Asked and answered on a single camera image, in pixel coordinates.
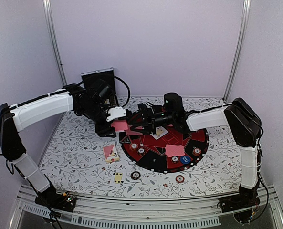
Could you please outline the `triangular all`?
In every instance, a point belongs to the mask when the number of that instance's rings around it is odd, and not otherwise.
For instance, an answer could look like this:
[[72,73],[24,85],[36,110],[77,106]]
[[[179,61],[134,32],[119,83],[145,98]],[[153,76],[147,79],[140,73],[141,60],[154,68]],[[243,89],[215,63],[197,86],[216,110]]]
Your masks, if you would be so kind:
[[132,141],[130,139],[129,136],[125,136],[122,140],[119,141],[120,143],[123,143],[123,144],[131,144]]

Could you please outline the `red playing card deck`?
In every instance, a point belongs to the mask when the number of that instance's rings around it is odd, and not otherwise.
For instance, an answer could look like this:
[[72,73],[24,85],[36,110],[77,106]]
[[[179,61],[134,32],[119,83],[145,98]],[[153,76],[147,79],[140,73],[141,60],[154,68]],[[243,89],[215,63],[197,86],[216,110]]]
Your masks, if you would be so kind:
[[126,120],[114,120],[111,123],[111,127],[113,127],[116,132],[123,132],[128,129],[128,124]]

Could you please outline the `eight of clubs card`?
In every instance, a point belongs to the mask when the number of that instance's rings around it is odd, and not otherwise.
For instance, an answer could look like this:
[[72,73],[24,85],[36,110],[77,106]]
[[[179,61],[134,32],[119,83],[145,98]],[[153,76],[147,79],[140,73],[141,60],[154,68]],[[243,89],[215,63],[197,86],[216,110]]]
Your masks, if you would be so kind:
[[165,129],[164,127],[160,126],[156,128],[156,133],[155,134],[150,134],[155,140],[160,139],[161,137],[165,136],[168,134],[168,130]]

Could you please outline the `orange chips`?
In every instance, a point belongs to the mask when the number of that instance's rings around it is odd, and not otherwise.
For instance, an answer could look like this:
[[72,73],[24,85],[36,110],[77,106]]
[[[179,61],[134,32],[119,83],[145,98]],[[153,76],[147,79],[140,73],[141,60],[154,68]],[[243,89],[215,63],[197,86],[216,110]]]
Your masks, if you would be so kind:
[[138,144],[136,144],[136,143],[131,143],[130,146],[129,146],[129,149],[130,149],[131,151],[137,150],[137,149],[138,149]]
[[202,150],[200,148],[193,148],[192,154],[193,156],[200,156],[202,153]]

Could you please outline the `dark chips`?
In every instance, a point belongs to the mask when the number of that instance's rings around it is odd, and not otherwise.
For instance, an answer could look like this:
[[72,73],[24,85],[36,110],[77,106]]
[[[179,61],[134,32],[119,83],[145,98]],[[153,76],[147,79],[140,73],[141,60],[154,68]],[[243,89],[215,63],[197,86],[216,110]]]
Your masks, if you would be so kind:
[[139,149],[137,150],[137,152],[138,152],[138,154],[142,155],[142,154],[145,153],[145,149],[144,149],[144,148],[139,148]]
[[179,161],[179,158],[178,158],[177,156],[173,156],[173,157],[171,158],[171,161],[172,161],[173,163],[177,163],[177,162]]

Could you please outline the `dark red chip stack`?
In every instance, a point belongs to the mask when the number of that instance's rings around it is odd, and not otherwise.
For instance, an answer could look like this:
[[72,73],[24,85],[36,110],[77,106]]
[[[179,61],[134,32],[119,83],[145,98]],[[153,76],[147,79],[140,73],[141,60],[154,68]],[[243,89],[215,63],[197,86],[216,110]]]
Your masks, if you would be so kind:
[[141,174],[138,171],[134,171],[130,175],[132,180],[138,180],[141,177]]

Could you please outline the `blue small blind button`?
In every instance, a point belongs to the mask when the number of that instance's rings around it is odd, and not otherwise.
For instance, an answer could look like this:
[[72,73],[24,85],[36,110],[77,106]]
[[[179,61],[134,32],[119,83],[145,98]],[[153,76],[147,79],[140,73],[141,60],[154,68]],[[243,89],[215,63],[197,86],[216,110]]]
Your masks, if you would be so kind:
[[181,156],[180,162],[184,165],[187,165],[191,162],[191,158],[189,156]]

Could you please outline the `four of clubs card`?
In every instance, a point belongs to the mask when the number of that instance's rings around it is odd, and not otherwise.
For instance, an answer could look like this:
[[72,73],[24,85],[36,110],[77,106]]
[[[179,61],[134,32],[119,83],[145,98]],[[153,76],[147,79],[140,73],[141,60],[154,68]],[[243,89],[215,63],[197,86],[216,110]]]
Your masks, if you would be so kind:
[[115,171],[113,173],[113,175],[114,175],[113,183],[116,184],[116,185],[122,186],[123,183],[124,183],[124,181],[123,181],[123,172]]

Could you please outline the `orange chip stack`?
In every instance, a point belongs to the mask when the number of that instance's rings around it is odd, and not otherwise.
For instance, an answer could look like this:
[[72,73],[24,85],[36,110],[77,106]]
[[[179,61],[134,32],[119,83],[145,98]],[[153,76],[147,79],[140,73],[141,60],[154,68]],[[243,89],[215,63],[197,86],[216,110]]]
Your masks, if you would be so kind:
[[175,180],[177,183],[183,183],[185,181],[185,178],[182,175],[177,175]]

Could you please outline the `single red dealt card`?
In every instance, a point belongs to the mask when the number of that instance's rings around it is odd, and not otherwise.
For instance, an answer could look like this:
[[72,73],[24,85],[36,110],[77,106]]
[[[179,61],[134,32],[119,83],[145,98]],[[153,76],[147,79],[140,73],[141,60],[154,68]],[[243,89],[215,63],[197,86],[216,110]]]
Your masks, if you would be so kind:
[[127,135],[143,135],[141,132],[126,130]]

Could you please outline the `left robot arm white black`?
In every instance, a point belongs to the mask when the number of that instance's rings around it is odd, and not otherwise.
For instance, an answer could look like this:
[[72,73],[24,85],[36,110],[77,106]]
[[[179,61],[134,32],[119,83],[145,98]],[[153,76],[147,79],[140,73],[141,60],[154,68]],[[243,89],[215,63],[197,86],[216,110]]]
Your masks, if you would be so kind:
[[71,197],[57,193],[53,183],[28,153],[21,133],[67,112],[91,120],[100,137],[114,137],[115,129],[111,123],[126,115],[115,99],[113,88],[102,79],[96,79],[90,87],[83,82],[68,84],[22,103],[0,106],[0,156],[6,160],[9,172],[17,171],[38,199],[49,207],[69,202]]

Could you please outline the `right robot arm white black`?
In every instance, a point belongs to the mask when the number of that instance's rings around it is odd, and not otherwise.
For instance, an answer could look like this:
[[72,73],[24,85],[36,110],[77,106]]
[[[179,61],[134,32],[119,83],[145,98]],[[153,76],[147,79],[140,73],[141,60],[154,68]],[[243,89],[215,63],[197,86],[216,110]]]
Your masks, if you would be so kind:
[[166,125],[172,125],[185,134],[228,126],[241,153],[242,177],[239,193],[230,198],[220,198],[219,205],[222,209],[234,209],[260,203],[257,189],[263,183],[260,179],[262,122],[242,98],[201,111],[185,111],[182,97],[177,93],[167,93],[163,105],[138,104],[137,114],[128,123],[131,130],[145,134],[154,134],[157,127]]

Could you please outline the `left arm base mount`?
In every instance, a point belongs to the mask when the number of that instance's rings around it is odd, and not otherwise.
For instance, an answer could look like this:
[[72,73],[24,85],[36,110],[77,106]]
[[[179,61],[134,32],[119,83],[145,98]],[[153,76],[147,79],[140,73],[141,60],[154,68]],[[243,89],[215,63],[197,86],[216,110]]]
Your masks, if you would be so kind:
[[39,192],[35,199],[38,205],[46,206],[47,208],[73,212],[76,205],[76,196],[71,194],[58,194],[55,191]]

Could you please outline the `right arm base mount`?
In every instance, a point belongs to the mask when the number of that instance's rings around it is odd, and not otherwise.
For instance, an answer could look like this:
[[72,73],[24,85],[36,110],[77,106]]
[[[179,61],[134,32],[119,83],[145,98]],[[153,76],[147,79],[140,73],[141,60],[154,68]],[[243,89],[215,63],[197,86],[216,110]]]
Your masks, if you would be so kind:
[[260,199],[257,195],[254,198],[250,198],[249,196],[237,194],[219,198],[217,208],[221,209],[223,213],[249,208],[246,211],[234,214],[237,222],[246,224],[250,223],[253,219],[259,204]]

